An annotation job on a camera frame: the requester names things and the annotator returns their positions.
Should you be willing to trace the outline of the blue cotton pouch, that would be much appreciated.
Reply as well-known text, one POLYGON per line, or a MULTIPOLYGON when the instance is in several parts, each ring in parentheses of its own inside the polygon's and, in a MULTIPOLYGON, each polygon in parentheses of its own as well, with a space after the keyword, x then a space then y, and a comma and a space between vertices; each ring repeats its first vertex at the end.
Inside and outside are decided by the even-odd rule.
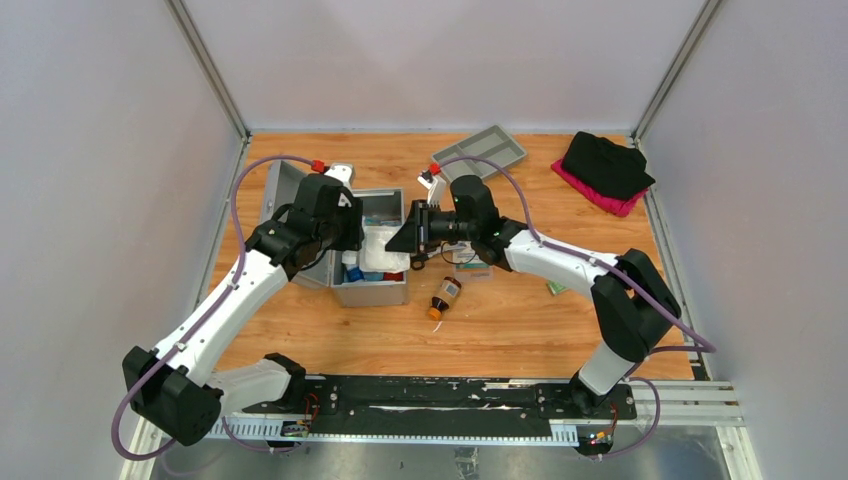
POLYGON ((370 214, 363 216, 362 223, 365 227, 399 227, 403 219, 398 215, 370 214))

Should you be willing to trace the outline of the white gauze packet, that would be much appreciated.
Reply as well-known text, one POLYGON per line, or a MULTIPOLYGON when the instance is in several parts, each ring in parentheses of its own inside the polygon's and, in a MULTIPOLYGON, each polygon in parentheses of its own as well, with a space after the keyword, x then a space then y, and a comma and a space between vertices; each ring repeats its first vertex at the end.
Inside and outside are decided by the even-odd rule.
POLYGON ((390 252, 388 242, 400 230, 400 226, 365 226, 362 248, 359 251, 359 267, 363 272, 401 273, 410 269, 410 255, 405 252, 390 252))

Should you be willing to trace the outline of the grey metal case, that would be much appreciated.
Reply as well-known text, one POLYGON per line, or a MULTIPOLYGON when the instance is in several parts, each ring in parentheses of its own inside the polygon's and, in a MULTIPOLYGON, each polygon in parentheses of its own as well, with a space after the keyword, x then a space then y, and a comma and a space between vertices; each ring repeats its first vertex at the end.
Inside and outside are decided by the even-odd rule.
MULTIPOLYGON (((271 218, 277 207, 295 199, 300 180, 307 173, 288 162, 272 165, 265 184, 262 222, 271 218)), ((363 216, 388 214, 406 220, 404 190, 400 187, 355 189, 353 194, 363 201, 363 216)), ((347 267, 341 262, 340 252, 329 252, 313 269, 300 273, 292 282, 312 289, 328 288, 343 307, 373 307, 403 305, 409 301, 406 278, 403 282, 383 281, 383 272, 366 272, 364 279, 355 283, 345 280, 347 267)))

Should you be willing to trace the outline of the red first aid pouch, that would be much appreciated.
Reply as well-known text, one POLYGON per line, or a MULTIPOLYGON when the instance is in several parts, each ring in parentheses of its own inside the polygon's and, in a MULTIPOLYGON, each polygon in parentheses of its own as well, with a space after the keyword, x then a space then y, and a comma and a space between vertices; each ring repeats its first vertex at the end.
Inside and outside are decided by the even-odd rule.
POLYGON ((392 282, 403 282, 406 278, 405 272, 395 272, 389 273, 386 272, 383 274, 383 281, 392 281, 392 282))

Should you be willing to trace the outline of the brown medicine bottle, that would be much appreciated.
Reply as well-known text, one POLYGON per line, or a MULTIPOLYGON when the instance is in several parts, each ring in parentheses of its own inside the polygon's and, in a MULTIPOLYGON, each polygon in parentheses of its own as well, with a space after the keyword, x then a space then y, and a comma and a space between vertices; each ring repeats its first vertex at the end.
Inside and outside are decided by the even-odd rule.
POLYGON ((431 297, 426 315, 433 321, 439 322, 444 314, 452 307, 462 290, 462 284, 454 277, 446 276, 436 293, 431 297))

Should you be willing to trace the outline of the white medicine bottle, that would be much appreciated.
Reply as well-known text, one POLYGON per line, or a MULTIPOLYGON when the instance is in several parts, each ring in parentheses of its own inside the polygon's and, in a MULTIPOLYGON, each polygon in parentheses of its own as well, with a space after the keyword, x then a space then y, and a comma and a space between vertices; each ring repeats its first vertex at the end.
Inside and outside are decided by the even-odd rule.
POLYGON ((358 265, 358 252, 357 251, 344 251, 341 254, 341 262, 347 268, 353 268, 358 265))

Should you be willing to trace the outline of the blue white small bottle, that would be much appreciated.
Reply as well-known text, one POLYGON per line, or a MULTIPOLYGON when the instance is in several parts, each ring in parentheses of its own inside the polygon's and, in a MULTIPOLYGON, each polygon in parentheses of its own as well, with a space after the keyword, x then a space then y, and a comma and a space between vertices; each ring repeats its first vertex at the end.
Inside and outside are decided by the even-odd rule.
POLYGON ((364 274, 358 266, 350 266, 345 270, 345 280, 348 283, 362 281, 364 274))

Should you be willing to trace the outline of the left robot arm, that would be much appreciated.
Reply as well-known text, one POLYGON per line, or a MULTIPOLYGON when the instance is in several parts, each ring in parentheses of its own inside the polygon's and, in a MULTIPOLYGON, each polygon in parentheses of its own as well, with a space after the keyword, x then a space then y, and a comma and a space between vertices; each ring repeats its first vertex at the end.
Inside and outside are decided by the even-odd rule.
POLYGON ((360 245, 363 207, 352 178, 345 164, 303 177, 294 201, 254 230, 212 294, 152 349, 126 354, 122 408, 183 446, 203 439, 221 417, 258 403, 298 411, 306 400, 304 371, 287 357, 272 353, 223 372, 215 367, 259 307, 299 272, 324 252, 360 245))

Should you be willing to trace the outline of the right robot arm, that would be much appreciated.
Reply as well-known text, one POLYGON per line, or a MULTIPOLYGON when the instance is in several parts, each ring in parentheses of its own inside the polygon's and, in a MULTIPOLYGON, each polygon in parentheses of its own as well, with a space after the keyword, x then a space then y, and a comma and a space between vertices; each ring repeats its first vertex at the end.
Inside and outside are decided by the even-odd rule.
POLYGON ((474 175, 455 179, 449 190, 453 210, 414 201, 386 251, 423 254, 467 242, 490 266, 559 283, 590 300, 602 340, 569 389, 577 413, 601 414, 610 391, 680 323, 680 306, 652 260, 637 249, 602 254, 543 236, 530 221, 501 215, 489 187, 474 175))

